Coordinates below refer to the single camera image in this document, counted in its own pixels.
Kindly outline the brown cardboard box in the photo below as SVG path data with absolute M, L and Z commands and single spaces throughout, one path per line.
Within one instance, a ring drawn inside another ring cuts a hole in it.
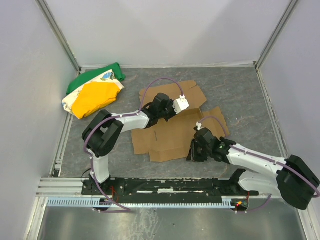
M 202 122 L 216 137 L 227 137 L 230 132 L 220 107 L 202 111 L 201 106 L 207 98 L 194 80 L 179 83 L 189 103 L 189 108 L 168 121 L 160 119 L 158 123 L 147 129 L 131 131 L 135 155 L 148 154 L 152 162 L 167 162 L 186 158 L 194 137 L 196 123 Z

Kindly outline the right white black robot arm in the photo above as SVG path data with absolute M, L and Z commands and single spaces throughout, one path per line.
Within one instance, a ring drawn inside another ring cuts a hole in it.
M 248 149 L 224 137 L 217 138 L 206 127 L 196 126 L 188 161 L 216 162 L 245 168 L 238 178 L 247 191 L 280 196 L 287 204 L 306 210 L 314 198 L 319 198 L 320 180 L 298 156 L 275 157 Z

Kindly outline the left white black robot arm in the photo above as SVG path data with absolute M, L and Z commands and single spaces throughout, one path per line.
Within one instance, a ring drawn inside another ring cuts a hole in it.
M 103 184 L 110 178 L 109 153 L 115 147 L 121 133 L 148 129 L 160 119 L 168 121 L 176 116 L 174 101 L 164 93 L 159 93 L 141 111 L 113 114 L 101 110 L 82 133 L 84 151 L 91 161 L 90 175 Z

